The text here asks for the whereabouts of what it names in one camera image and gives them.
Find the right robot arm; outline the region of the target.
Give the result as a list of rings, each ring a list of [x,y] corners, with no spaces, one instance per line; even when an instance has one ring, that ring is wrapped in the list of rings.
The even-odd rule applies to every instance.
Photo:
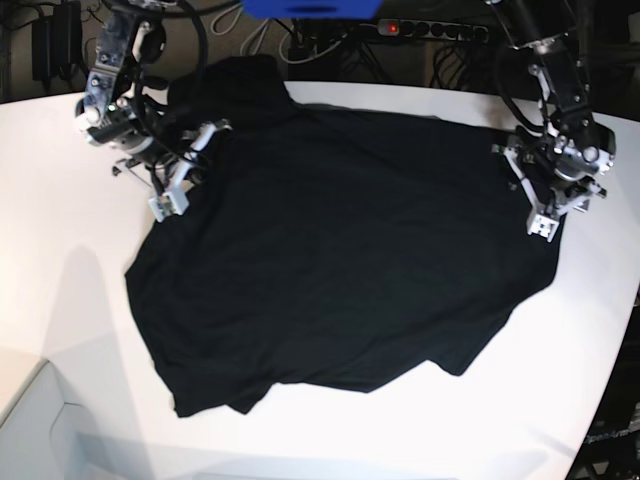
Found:
[[[228,2],[202,9],[188,1],[109,1],[111,15],[96,40],[96,58],[88,72],[84,95],[76,104],[75,121],[87,141],[122,151],[113,175],[139,180],[135,167],[149,177],[148,204],[156,220],[183,215],[190,201],[186,186],[202,181],[204,149],[214,136],[231,130],[226,119],[196,123],[192,116],[204,83],[209,55],[203,17],[229,7]],[[196,66],[186,96],[172,105],[148,95],[165,91],[165,79],[148,75],[166,45],[164,21],[190,21],[197,36]]]

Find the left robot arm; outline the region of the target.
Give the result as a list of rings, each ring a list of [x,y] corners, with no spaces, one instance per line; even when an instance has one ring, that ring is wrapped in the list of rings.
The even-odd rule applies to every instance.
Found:
[[[540,91],[540,124],[515,104],[503,81],[499,96],[519,125],[494,152],[508,162],[531,204],[527,232],[552,241],[562,218],[585,212],[592,197],[606,197],[597,182],[616,156],[613,131],[593,118],[585,55],[592,7],[586,1],[491,1],[506,41],[498,49],[493,74],[499,76],[505,54],[530,51],[529,74]]]

